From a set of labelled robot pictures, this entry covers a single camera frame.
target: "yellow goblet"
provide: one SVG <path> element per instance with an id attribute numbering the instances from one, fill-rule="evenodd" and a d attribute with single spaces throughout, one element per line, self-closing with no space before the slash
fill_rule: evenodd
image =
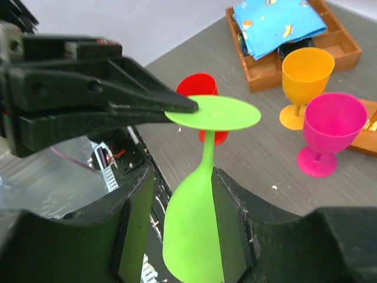
<path id="1" fill-rule="evenodd" d="M 290 130 L 302 130 L 306 105 L 321 95 L 334 70 L 334 57 L 326 50 L 305 47 L 283 61 L 283 91 L 293 103 L 280 112 L 280 122 Z"/>

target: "magenta cup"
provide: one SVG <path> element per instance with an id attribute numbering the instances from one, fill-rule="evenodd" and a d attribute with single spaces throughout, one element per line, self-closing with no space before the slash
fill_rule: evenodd
<path id="1" fill-rule="evenodd" d="M 365 106 L 346 93 L 324 93 L 306 107 L 303 135 L 307 142 L 297 157 L 300 169 L 312 177 L 331 175 L 335 153 L 345 150 L 368 119 Z"/>

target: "goblet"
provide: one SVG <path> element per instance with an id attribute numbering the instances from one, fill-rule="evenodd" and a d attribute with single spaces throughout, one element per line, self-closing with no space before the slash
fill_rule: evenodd
<path id="1" fill-rule="evenodd" d="M 168 270 L 185 283 L 224 281 L 211 176 L 216 130 L 251 127 L 260 120 L 254 106 L 223 96 L 192 96 L 195 113 L 166 113 L 173 122 L 205 129 L 203 157 L 173 193 L 165 214 L 163 259 Z"/>
<path id="2" fill-rule="evenodd" d="M 209 74 L 198 73 L 185 78 L 177 87 L 177 93 L 184 96 L 217 96 L 216 80 Z M 204 130 L 199 131 L 199 138 L 204 143 Z M 227 131 L 217 131 L 214 137 L 214 145 L 225 142 L 228 136 Z"/>
<path id="3" fill-rule="evenodd" d="M 280 112 L 283 126 L 302 129 L 305 104 L 323 93 L 334 66 L 334 57 L 320 48 L 305 47 L 287 55 L 282 66 L 282 86 L 293 104 Z"/>
<path id="4" fill-rule="evenodd" d="M 345 150 L 368 119 L 365 106 L 346 93 L 326 93 L 306 107 L 303 135 L 308 147 L 297 157 L 302 171 L 312 177 L 331 175 L 337 167 L 335 153 Z"/>

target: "folded cloth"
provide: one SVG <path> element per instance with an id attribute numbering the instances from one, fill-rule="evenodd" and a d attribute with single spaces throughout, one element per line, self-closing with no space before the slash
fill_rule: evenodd
<path id="1" fill-rule="evenodd" d="M 284 43 L 326 31 L 322 18 L 305 0 L 245 0 L 233 10 L 247 50 L 255 60 Z"/>

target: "white wall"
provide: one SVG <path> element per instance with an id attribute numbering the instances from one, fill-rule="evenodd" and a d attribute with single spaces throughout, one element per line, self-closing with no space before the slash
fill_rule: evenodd
<path id="1" fill-rule="evenodd" d="M 39 31 L 105 36 L 146 65 L 224 16 L 241 0 L 23 0 Z M 377 0 L 331 0 L 377 19 Z"/>

